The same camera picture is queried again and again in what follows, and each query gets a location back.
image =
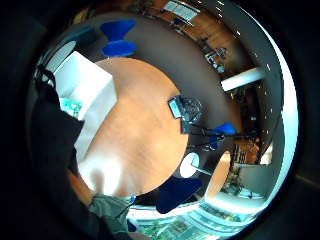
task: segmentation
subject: white column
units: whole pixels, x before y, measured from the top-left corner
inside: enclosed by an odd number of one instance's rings
[[[245,72],[227,78],[221,82],[224,91],[258,81],[265,77],[265,71],[261,67],[249,69]]]

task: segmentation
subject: hand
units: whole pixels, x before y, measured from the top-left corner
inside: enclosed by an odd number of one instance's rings
[[[147,235],[139,232],[128,232],[128,234],[133,240],[151,240]]]

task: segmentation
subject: round wooden table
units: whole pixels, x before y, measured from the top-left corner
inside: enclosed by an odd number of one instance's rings
[[[208,184],[205,199],[213,199],[220,192],[227,180],[230,169],[231,156],[229,151],[225,151],[221,156]]]
[[[118,102],[79,163],[80,174],[90,189],[106,195],[150,192],[174,173],[186,149],[188,135],[167,103],[180,92],[146,62],[110,58],[96,64],[113,75]]]

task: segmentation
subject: blue chair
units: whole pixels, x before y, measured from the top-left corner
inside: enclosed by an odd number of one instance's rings
[[[216,150],[221,145],[221,142],[226,137],[243,137],[243,136],[245,136],[243,134],[238,134],[235,126],[230,122],[224,123],[224,124],[222,124],[216,128],[213,128],[213,129],[206,128],[206,127],[196,125],[196,124],[191,124],[191,126],[194,126],[194,127],[201,130],[201,133],[190,132],[191,135],[199,135],[199,136],[207,137],[209,139],[208,139],[208,141],[201,143],[201,144],[190,145],[187,147],[189,149],[202,147],[202,148],[206,148],[209,150]]]
[[[176,178],[171,176],[159,188],[159,198],[156,209],[165,214],[184,203],[201,187],[201,180],[197,178]]]
[[[132,55],[137,47],[134,43],[125,41],[124,37],[135,25],[136,21],[131,19],[103,23],[100,29],[109,42],[102,49],[102,54],[108,58]]]

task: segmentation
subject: white cabinet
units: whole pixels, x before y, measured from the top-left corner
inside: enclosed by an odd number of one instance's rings
[[[59,98],[79,101],[78,114],[84,126],[75,148],[81,162],[89,145],[107,114],[117,102],[117,94],[111,74],[74,51],[54,72]]]

